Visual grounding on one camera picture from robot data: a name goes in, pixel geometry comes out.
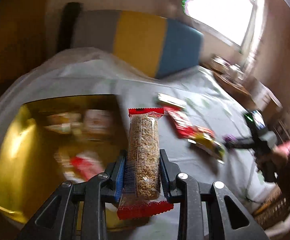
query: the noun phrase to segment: gray panel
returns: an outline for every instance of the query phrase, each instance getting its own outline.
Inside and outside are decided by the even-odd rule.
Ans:
[[[120,10],[81,12],[75,23],[71,48],[94,47],[113,52]]]

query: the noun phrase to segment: blue panel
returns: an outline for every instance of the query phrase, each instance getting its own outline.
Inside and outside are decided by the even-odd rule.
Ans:
[[[175,20],[167,20],[165,44],[156,78],[198,65],[203,34]]]

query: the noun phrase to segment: red wrapper end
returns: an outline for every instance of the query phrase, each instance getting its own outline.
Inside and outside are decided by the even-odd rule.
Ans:
[[[164,115],[164,108],[129,108],[128,109],[129,116],[133,114],[147,114],[150,112],[154,112],[159,115]]]
[[[160,202],[151,201],[129,206],[120,206],[117,210],[117,216],[120,220],[151,217],[174,208],[174,204],[167,200]]]

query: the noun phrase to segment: wooden side table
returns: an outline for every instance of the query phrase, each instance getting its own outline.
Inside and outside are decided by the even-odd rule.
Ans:
[[[256,110],[258,109],[254,103],[250,93],[243,87],[237,86],[232,83],[230,80],[224,78],[223,75],[213,72],[214,78],[217,83],[238,103],[240,103],[247,110]]]

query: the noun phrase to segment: gold container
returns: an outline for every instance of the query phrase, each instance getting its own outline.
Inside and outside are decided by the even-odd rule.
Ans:
[[[77,140],[73,135],[48,131],[47,116],[63,112],[84,113],[87,109],[108,110],[113,115],[113,137],[107,140]],[[69,157],[90,150],[104,167],[127,148],[127,135],[115,95],[89,95],[49,98],[21,106],[11,122],[0,150],[0,211],[26,223],[51,193],[64,181],[53,155]],[[119,220],[106,209],[107,228],[117,229],[143,224],[148,220]]]

